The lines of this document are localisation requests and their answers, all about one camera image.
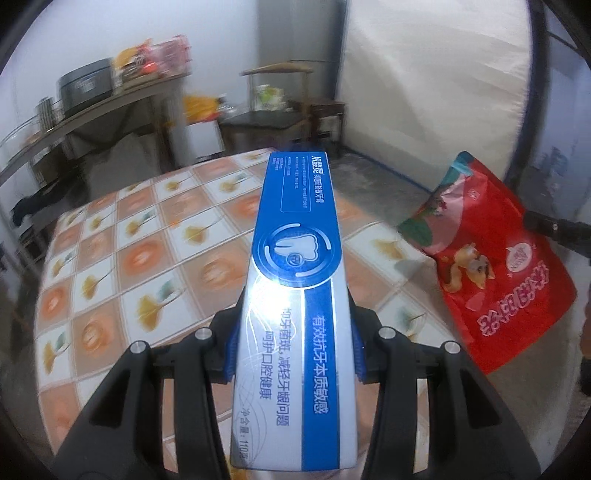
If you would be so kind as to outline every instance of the blue and white toothpaste box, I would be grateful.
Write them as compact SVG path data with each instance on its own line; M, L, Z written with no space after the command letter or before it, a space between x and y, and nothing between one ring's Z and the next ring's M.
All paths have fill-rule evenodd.
M357 461L355 367L325 153L272 153L238 339L230 458L315 471Z

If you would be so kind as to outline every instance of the red snack bag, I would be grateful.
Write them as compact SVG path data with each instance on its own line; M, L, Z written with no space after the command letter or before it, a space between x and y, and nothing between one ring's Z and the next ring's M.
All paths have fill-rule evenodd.
M398 226L437 262L443 297L486 374L535 342L576 289L545 237L523 228L517 197L467 152L421 209Z

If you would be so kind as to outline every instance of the table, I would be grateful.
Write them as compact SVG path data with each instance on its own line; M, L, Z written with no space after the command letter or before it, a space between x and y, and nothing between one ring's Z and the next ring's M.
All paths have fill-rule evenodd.
M38 400L55 451L131 342L177 342L235 304L245 283L269 153L258 150L177 170L59 219L35 318ZM347 281L356 302L414 341L439 346L453 338L433 260L338 192L336 203ZM401 260L411 268L395 268ZM228 455L232 384L212 387ZM357 386L361 457L369 445L377 393L376 385ZM419 405L421 469L427 461L426 383L419 387ZM165 465L174 471L173 425L173 381L167 380L163 449Z
M171 130L171 140L174 145L175 156L178 157L177 161L181 162L183 165L190 164L190 150L187 134L184 130L186 121L183 111L183 94L181 91L183 79L187 75L188 73L172 75L170 77L152 80L132 88L121 90L114 93L109 98L64 119L10 159L7 166L0 171L0 187L21 167L32 161L35 155L49 147L52 143L57 142L60 138L73 132L75 129L125 105L158 95L167 95L171 100L170 116L174 121L174 128ZM10 222L1 206L0 220L12 236L15 245L19 245L18 235L12 230L12 222ZM21 253L29 269L38 277L39 271L35 266L34 260L26 249L21 249Z

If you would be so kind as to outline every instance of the white curtain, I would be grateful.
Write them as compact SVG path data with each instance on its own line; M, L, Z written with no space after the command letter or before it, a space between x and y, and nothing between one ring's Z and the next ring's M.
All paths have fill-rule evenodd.
M433 190L467 150L502 178L527 103L525 0L350 0L345 143Z

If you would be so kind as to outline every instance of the wooden chair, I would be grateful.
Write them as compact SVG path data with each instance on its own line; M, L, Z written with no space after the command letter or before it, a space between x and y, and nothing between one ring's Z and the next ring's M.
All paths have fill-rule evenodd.
M308 137L309 112L308 112L308 84L309 75L314 70L308 65L298 62L285 62L246 70L242 76L248 76L248 107L249 111L241 115L231 117L219 122L222 138L229 153L236 153L235 135L246 134L253 136L272 136L278 139L279 149L289 146L294 134L300 131L303 140ZM255 82L254 76L258 73L299 73L302 82L302 109L298 112L286 111L255 111Z

